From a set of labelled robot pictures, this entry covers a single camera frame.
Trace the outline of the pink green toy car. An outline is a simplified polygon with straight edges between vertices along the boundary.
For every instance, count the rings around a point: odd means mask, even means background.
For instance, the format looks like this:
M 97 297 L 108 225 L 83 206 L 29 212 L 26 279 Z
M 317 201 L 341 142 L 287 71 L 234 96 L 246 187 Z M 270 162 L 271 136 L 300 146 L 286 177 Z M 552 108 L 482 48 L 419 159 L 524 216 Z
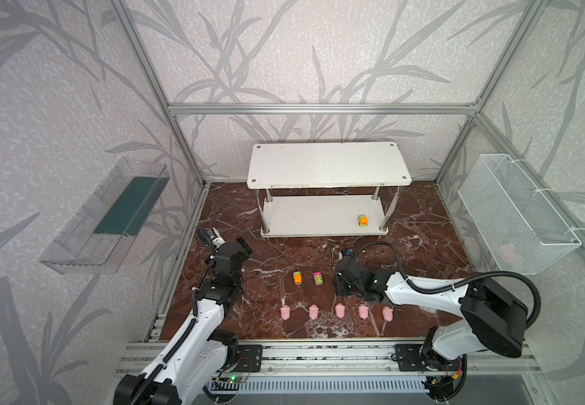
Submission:
M 323 285 L 323 278 L 322 278 L 322 274 L 320 272 L 313 273 L 313 278 L 314 278 L 314 283 L 317 286 Z

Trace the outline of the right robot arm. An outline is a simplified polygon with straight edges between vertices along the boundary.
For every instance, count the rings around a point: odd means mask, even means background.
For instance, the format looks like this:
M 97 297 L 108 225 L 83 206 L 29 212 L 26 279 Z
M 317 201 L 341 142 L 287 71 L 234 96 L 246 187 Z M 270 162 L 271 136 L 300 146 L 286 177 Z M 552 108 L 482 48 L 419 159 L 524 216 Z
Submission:
M 506 358 L 522 356 L 527 306 L 495 281 L 499 272 L 454 280 L 406 277 L 400 271 L 374 273 L 353 256 L 342 258 L 335 272 L 341 297 L 356 295 L 375 304 L 414 305 L 459 317 L 426 335 L 425 357 L 453 360 L 485 349 Z

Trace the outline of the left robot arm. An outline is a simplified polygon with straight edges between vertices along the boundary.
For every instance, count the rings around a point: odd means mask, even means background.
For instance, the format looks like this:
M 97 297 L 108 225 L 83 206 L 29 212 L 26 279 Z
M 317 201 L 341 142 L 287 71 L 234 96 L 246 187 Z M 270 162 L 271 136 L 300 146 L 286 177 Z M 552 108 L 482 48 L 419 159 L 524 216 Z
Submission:
M 211 377 L 238 362 L 238 344 L 220 325 L 242 292 L 242 268 L 252 250 L 244 238 L 216 235 L 192 308 L 161 353 L 137 376 L 122 378 L 114 404 L 190 404 Z

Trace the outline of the white two-tier shelf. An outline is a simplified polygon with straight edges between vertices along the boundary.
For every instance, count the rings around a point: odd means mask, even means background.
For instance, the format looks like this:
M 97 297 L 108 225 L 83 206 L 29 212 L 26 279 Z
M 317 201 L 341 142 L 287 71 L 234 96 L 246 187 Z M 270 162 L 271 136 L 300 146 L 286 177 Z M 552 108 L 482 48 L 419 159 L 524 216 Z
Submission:
M 392 141 L 265 143 L 252 150 L 247 186 L 265 192 L 257 198 L 263 237 L 344 237 L 387 235 L 411 182 Z

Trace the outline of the pink toy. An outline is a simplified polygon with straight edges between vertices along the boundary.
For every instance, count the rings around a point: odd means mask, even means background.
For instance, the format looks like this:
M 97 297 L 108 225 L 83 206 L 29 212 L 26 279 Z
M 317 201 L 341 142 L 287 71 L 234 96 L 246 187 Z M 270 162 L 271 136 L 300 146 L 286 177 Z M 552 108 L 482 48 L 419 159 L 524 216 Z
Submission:
M 309 307 L 309 319 L 316 320 L 319 317 L 319 307 L 318 305 L 311 305 Z
M 392 322 L 394 319 L 394 310 L 389 306 L 384 306 L 382 316 L 386 322 Z
M 343 304 L 336 304 L 334 307 L 334 311 L 335 315 L 340 319 L 343 319 L 346 315 L 346 307 Z
M 291 317 L 291 308 L 288 305 L 283 305 L 280 308 L 280 317 L 282 320 L 287 321 Z
M 368 311 L 367 305 L 360 305 L 358 307 L 358 316 L 361 319 L 368 319 L 368 317 L 370 316 L 370 312 Z

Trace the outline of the pink toy middle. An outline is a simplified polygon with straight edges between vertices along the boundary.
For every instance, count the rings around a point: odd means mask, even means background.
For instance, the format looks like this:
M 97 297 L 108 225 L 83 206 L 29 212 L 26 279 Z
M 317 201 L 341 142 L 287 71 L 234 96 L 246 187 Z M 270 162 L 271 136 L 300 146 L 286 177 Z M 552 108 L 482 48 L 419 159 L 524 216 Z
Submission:
M 334 307 L 334 311 L 335 315 L 340 319 L 343 319 L 346 315 L 346 307 L 343 304 L 336 304 Z

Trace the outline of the pink toy rightmost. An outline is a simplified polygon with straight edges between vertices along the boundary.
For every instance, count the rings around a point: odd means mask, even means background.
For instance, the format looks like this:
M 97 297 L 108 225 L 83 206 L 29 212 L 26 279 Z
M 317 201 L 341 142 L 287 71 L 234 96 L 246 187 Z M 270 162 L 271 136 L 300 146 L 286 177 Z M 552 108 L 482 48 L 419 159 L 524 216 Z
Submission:
M 382 316 L 386 322 L 392 322 L 394 319 L 394 310 L 389 306 L 384 306 Z

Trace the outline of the pink object in basket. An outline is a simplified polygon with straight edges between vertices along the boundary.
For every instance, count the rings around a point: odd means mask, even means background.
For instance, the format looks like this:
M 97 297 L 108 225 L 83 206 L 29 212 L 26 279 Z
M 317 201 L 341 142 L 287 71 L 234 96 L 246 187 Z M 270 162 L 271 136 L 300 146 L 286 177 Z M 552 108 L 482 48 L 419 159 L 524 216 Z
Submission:
M 499 247 L 500 257 L 510 266 L 517 266 L 522 262 L 522 255 L 518 253 L 514 244 L 503 244 Z

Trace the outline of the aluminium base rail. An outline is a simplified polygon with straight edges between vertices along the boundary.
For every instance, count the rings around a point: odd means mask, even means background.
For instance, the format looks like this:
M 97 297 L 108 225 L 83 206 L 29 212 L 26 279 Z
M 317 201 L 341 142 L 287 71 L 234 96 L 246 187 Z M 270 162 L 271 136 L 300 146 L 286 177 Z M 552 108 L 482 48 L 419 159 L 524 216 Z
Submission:
M 260 345 L 260 371 L 252 376 L 391 376 L 434 375 L 419 362 L 397 356 L 395 348 L 419 345 L 418 339 L 274 339 L 240 340 L 239 345 Z M 539 375 L 542 373 L 531 349 L 524 345 L 522 357 L 509 359 L 491 351 L 467 356 L 467 373 L 473 375 Z

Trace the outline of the clear plastic wall bin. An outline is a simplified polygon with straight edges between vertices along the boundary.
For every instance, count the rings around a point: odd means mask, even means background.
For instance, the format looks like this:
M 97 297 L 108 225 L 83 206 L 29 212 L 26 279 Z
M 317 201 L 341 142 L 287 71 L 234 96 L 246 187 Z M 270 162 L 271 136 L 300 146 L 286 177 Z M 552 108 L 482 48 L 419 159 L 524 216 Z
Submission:
M 59 274 L 117 273 L 169 180 L 165 164 L 120 159 L 39 262 Z

